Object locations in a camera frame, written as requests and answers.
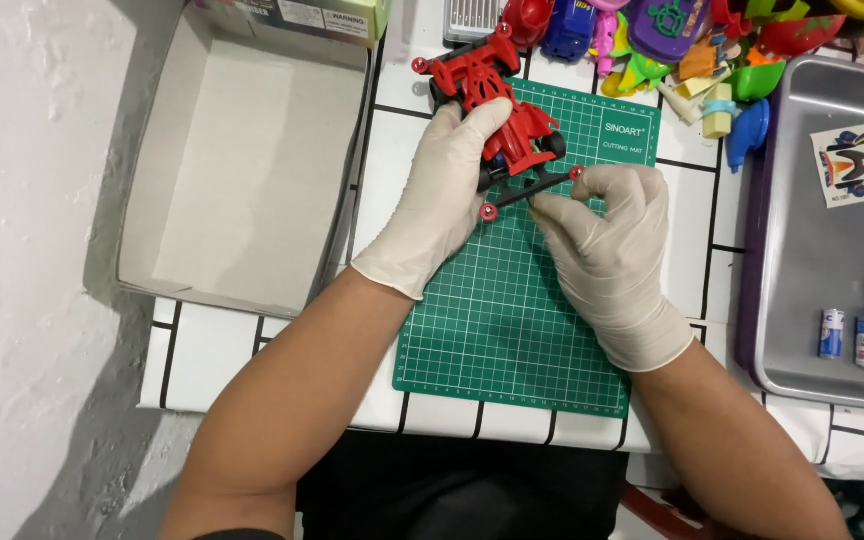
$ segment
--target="green cutting mat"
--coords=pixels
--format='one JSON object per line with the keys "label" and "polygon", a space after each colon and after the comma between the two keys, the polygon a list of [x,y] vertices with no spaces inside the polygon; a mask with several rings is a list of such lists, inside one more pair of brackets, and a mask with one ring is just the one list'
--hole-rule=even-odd
{"label": "green cutting mat", "polygon": [[[550,171],[654,166],[657,108],[510,82],[519,100],[541,107],[561,126],[568,156],[551,163]],[[570,189],[566,182],[550,191],[568,195]],[[589,204],[605,212],[605,202]],[[615,418],[629,411],[629,377],[609,363],[559,288],[555,263],[524,201],[480,222],[438,270],[399,333],[394,373],[392,387],[406,392]]]}

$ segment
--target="white wall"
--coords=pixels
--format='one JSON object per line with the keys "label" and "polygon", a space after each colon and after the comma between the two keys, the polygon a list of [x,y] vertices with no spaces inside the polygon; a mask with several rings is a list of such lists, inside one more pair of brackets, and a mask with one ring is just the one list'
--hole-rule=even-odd
{"label": "white wall", "polygon": [[197,426],[133,409],[150,303],[112,265],[124,126],[152,91],[120,108],[127,67],[181,4],[0,0],[0,538],[153,529]]}

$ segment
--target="white box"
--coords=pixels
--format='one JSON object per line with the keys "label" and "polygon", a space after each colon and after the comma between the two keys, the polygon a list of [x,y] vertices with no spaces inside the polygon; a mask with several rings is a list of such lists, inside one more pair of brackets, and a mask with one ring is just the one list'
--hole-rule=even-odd
{"label": "white box", "polygon": [[297,316],[318,293],[360,159],[367,55],[187,7],[135,165],[120,283]]}

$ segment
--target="white tabletop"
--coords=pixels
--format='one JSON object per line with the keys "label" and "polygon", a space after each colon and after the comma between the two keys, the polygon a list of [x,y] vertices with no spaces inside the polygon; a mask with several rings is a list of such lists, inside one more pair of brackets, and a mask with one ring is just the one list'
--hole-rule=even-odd
{"label": "white tabletop", "polygon": [[[361,185],[347,197],[345,249],[331,263],[344,268],[385,226],[399,201],[412,156],[430,115],[427,80],[412,72],[415,57],[433,58],[443,46],[442,0],[393,2],[371,108]],[[817,54],[851,59],[848,50]],[[538,52],[519,75],[574,91],[598,87],[594,64],[552,62]],[[864,480],[864,410],[766,396],[732,359],[743,254],[748,180],[725,164],[723,145],[702,138],[701,124],[679,121],[658,92],[631,100],[662,107],[656,166],[670,189],[671,223],[662,286],[691,319],[696,337],[749,387],[825,476]],[[140,407],[204,412],[249,359],[288,321],[188,302],[155,303]],[[659,451],[635,388],[626,419],[555,412],[501,403],[408,394],[392,389],[390,350],[352,425],[360,429],[552,444],[635,453]]]}

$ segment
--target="hand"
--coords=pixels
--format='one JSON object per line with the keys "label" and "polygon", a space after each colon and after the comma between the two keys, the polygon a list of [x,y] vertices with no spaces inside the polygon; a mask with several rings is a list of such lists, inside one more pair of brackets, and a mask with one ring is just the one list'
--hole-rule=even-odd
{"label": "hand", "polygon": [[413,300],[469,240],[485,193],[477,194],[486,141],[512,113],[512,102],[494,99],[464,121],[458,103],[438,109],[412,160],[412,172],[389,224],[352,267]]}
{"label": "hand", "polygon": [[[606,201],[606,216],[583,202]],[[668,237],[663,175],[641,165],[588,167],[572,199],[538,193],[532,216],[555,259],[565,296],[616,366],[653,371],[689,348],[694,334],[659,283]]]}

